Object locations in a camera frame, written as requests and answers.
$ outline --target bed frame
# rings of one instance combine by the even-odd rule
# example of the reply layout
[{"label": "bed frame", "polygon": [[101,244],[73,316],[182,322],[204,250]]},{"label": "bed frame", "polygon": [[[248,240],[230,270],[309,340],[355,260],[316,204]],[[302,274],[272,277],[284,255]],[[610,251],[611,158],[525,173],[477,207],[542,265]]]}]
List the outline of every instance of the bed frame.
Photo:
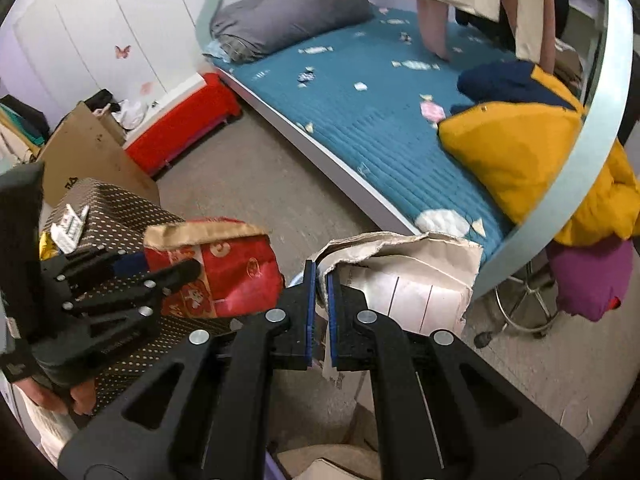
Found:
[{"label": "bed frame", "polygon": [[[625,110],[631,75],[633,17],[629,2],[605,0],[600,21],[599,55],[591,61],[591,69],[585,70],[593,81],[593,91],[584,98],[590,108],[574,148],[538,206],[481,267],[474,285],[474,298],[492,290],[545,248],[587,195],[609,155]],[[262,101],[232,74],[221,69],[218,73],[381,229],[405,235],[420,233],[389,200],[330,150]]]}]

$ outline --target brown polka dot cloth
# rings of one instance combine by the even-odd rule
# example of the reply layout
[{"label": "brown polka dot cloth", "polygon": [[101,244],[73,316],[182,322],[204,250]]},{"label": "brown polka dot cloth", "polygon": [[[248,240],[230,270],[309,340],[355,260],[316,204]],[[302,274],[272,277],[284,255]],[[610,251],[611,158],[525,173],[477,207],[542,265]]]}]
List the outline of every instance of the brown polka dot cloth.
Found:
[{"label": "brown polka dot cloth", "polygon": [[[66,204],[70,204],[76,212],[82,211],[85,205],[89,206],[78,248],[102,244],[108,250],[124,249],[127,253],[138,252],[143,249],[142,241],[147,226],[182,221],[182,218],[129,191],[88,178],[76,183],[52,211],[45,225],[46,230],[49,230],[52,222],[60,221]],[[112,280],[103,284],[94,294],[105,290],[117,290],[126,284],[127,280]],[[97,377],[97,403],[94,415],[193,330],[203,328],[213,334],[222,334],[229,332],[229,321],[162,317],[158,338]]]}]

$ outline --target purple bag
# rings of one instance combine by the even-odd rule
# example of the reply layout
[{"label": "purple bag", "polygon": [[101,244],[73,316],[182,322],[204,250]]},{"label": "purple bag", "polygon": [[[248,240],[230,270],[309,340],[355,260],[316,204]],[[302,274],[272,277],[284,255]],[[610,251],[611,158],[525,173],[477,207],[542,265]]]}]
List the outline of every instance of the purple bag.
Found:
[{"label": "purple bag", "polygon": [[552,241],[546,257],[558,282],[558,309],[598,321],[620,306],[631,279],[631,240],[610,236],[589,247],[568,247]]}]

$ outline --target finger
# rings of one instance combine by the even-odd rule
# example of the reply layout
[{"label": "finger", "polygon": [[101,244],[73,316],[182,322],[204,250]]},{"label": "finger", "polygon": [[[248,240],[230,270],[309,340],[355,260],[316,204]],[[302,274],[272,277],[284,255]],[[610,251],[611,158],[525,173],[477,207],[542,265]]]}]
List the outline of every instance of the finger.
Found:
[{"label": "finger", "polygon": [[15,383],[35,404],[56,413],[68,413],[65,403],[51,390],[37,383],[33,378],[23,379]]},{"label": "finger", "polygon": [[91,415],[95,407],[95,380],[89,379],[71,388],[71,397],[75,400],[74,411],[78,415]]}]

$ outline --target red paper bag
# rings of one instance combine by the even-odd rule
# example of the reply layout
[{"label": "red paper bag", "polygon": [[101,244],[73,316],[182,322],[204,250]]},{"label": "red paper bag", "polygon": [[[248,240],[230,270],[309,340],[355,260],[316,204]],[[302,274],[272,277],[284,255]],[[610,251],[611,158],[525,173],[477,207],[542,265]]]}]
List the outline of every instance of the red paper bag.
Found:
[{"label": "red paper bag", "polygon": [[202,264],[199,279],[169,296],[165,316],[233,317],[276,305],[283,281],[269,237],[259,227],[216,218],[150,226],[145,232],[150,270],[185,258]]}]

